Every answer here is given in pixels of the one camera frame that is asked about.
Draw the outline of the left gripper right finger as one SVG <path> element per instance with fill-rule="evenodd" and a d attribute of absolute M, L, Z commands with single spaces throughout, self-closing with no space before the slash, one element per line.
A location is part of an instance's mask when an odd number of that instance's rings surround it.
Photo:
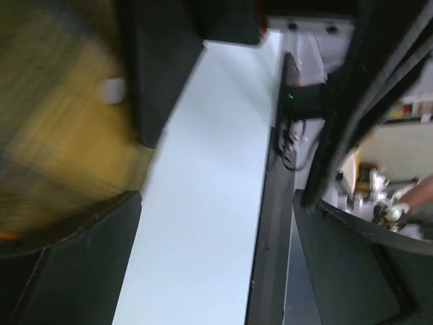
<path fill-rule="evenodd" d="M 294 216 L 322 324 L 431 324 L 432 243 L 294 193 Z"/>

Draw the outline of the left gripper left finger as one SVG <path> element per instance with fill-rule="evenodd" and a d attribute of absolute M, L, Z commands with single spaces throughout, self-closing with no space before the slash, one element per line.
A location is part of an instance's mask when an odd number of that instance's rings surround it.
<path fill-rule="evenodd" d="M 1 240 L 2 324 L 111 324 L 141 214 L 125 192 L 46 230 Z"/>

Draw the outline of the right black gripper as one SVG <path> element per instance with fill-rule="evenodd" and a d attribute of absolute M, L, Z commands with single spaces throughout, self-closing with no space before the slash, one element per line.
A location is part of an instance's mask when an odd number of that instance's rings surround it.
<path fill-rule="evenodd" d="M 205 41 L 259 44 L 262 1 L 122 1 L 121 46 L 138 141 L 155 148 Z"/>

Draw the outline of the yellow plaid long sleeve shirt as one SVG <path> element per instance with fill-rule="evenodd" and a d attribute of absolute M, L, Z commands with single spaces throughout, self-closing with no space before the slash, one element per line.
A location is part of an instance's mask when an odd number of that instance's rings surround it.
<path fill-rule="evenodd" d="M 142 189 L 113 1 L 1 2 L 1 239 Z"/>

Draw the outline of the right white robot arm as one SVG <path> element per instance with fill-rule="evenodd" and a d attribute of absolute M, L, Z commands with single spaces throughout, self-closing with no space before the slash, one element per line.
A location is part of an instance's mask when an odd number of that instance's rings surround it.
<path fill-rule="evenodd" d="M 288 40 L 281 57 L 275 150 L 290 123 L 325 122 L 302 196 L 312 207 L 348 150 L 419 78 L 432 52 L 431 1 L 117 1 L 131 116 L 155 148 L 205 41 Z"/>

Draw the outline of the person's forearm in background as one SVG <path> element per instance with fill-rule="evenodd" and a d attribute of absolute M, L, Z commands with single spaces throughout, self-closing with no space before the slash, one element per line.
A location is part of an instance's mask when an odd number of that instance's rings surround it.
<path fill-rule="evenodd" d="M 404 204 L 409 211 L 420 208 L 426 204 L 432 203 L 433 180 L 429 176 L 421 180 L 416 186 L 411 188 L 397 201 L 398 204 Z"/>

